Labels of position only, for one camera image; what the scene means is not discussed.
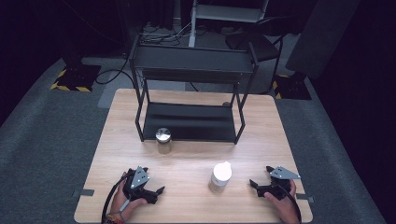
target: human hand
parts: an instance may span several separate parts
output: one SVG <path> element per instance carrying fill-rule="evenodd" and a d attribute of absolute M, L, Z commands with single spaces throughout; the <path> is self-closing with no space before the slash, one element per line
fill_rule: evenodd
<path fill-rule="evenodd" d="M 132 216 L 132 212 L 140 205 L 148 203 L 146 199 L 140 198 L 128 203 L 128 205 L 120 211 L 120 208 L 124 205 L 124 203 L 128 200 L 122 189 L 125 185 L 126 179 L 122 180 L 117 188 L 117 192 L 114 195 L 113 202 L 111 203 L 110 213 L 111 216 L 115 217 L 118 220 L 126 222 Z"/>
<path fill-rule="evenodd" d="M 290 180 L 290 195 L 295 199 L 296 194 L 296 185 L 294 181 Z M 284 223 L 299 223 L 297 211 L 293 205 L 293 202 L 288 198 L 285 197 L 282 200 L 278 200 L 274 195 L 270 192 L 265 192 L 264 197 L 268 200 L 271 204 L 274 205 L 277 211 L 277 215 L 279 216 L 280 220 Z"/>

